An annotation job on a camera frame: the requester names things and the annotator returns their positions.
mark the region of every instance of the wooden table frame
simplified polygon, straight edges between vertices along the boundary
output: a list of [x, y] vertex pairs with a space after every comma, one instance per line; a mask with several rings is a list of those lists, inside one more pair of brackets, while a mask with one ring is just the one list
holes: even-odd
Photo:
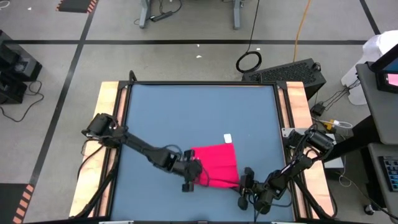
[[[113, 114], [117, 117], [120, 124], [124, 124], [125, 121], [123, 118], [127, 111], [126, 105], [128, 105], [131, 91], [130, 88], [126, 88], [127, 84], [128, 82], [103, 82], [99, 91], [94, 115], [97, 113]], [[280, 103], [280, 105], [277, 105], [277, 108], [280, 110], [280, 119], [283, 120], [284, 127], [308, 128], [311, 126], [312, 119], [308, 109], [303, 83], [287, 82], [279, 84], [282, 84], [280, 86], [285, 86], [284, 89], [279, 88], [277, 90], [278, 97], [276, 97], [277, 102], [279, 101]], [[100, 145], [96, 142], [88, 142], [85, 147], [85, 156], [83, 159], [86, 159], [99, 146]], [[76, 186], [70, 216], [79, 213], [91, 199], [92, 195], [98, 189], [99, 184], [106, 177], [107, 172], [103, 172], [103, 170], [107, 170], [108, 172], [111, 170], [116, 153], [116, 149], [102, 149], [83, 166]], [[315, 157], [316, 154], [310, 152], [309, 156]], [[322, 162], [318, 161], [314, 163], [311, 169], [304, 172], [302, 178], [305, 180], [307, 189], [323, 207], [324, 211], [332, 215], [334, 211]], [[114, 181], [107, 186], [100, 202], [98, 202], [95, 209], [91, 211], [91, 217], [108, 216], [110, 214], [112, 204], [110, 202], [113, 196], [113, 192], [110, 192], [110, 190], [114, 189], [112, 185], [114, 185]], [[295, 199], [294, 201], [296, 202], [293, 206], [295, 218], [317, 218], [315, 212], [310, 209], [308, 203], [304, 201], [303, 195], [298, 187], [293, 187], [292, 191], [295, 195], [295, 197], [293, 197]]]

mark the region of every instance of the gray floor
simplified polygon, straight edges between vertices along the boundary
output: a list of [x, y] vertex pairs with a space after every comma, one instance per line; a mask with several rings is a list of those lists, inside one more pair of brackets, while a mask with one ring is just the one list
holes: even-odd
[[[0, 29], [15, 40], [79, 40], [87, 14], [56, 12], [59, 1], [12, 0], [0, 11]], [[261, 1], [254, 39], [294, 40], [306, 0]], [[398, 29], [395, 0], [366, 0], [381, 32]], [[180, 12], [141, 30], [133, 24], [139, 17], [139, 1], [100, 0], [88, 40], [188, 40], [248, 39], [255, 0], [247, 0], [242, 8], [240, 30], [232, 29], [232, 5], [219, 0], [183, 0]], [[159, 3], [154, 1], [153, 13]], [[171, 9], [165, 1], [165, 11]], [[359, 0], [317, 0], [310, 6], [300, 39], [302, 40], [367, 40], [374, 35]], [[240, 80], [234, 68], [247, 45], [85, 45], [80, 55], [63, 110], [55, 129], [39, 181], [36, 185], [25, 222], [67, 218], [76, 186], [76, 172], [81, 162], [80, 146], [84, 137], [80, 130], [91, 119], [100, 83], [123, 80], [134, 70], [140, 80]], [[0, 116], [0, 182], [28, 183], [49, 128], [58, 97], [68, 75], [76, 45], [23, 45], [44, 68], [45, 99], [34, 106], [26, 119], [18, 124]], [[293, 45], [253, 45], [263, 55], [262, 68], [291, 62]], [[340, 78], [361, 57], [360, 45], [299, 45], [298, 59], [313, 58], [322, 65], [327, 83], [317, 100], [325, 100], [341, 90]], [[245, 67], [253, 62], [245, 60]], [[35, 99], [27, 96], [22, 105], [5, 106], [7, 113], [20, 117]], [[369, 114], [367, 106], [353, 106], [343, 97], [322, 118], [335, 118], [356, 124]], [[355, 162], [350, 175], [356, 175]], [[352, 188], [329, 181], [339, 206], [338, 218], [357, 222], [388, 223], [380, 212], [365, 215], [366, 202]]]

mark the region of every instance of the white tag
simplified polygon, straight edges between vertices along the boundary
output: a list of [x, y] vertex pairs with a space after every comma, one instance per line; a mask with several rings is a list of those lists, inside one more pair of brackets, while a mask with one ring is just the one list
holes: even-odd
[[225, 143], [232, 143], [231, 134], [224, 134], [224, 141], [225, 141]]

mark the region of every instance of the desk leg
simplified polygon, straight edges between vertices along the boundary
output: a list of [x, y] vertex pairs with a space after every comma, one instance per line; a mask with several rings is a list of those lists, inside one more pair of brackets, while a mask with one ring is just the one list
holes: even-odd
[[354, 136], [338, 143], [334, 146], [327, 161], [336, 159], [351, 151], [367, 147], [369, 143], [380, 142], [379, 134], [377, 133], [376, 125], [373, 117], [368, 116], [353, 128]]
[[234, 0], [234, 29], [241, 28], [241, 0]]
[[143, 29], [145, 27], [146, 20], [150, 17], [150, 0], [141, 0], [141, 16], [139, 18], [139, 27]]

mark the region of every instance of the yellow cable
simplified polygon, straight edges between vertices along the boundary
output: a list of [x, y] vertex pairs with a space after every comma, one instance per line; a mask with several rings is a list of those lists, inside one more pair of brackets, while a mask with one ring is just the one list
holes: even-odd
[[295, 40], [295, 42], [294, 42], [293, 62], [296, 61], [297, 42], [299, 41], [299, 36], [300, 36], [300, 32], [301, 32], [301, 27], [303, 26], [305, 17], [307, 16], [307, 11], [308, 11], [308, 8], [310, 7], [310, 4], [311, 4], [311, 0], [308, 0], [307, 6], [305, 7], [305, 10], [304, 10], [303, 18], [301, 19], [300, 26], [298, 27], [298, 31], [297, 31], [297, 35], [296, 35], [296, 40]]

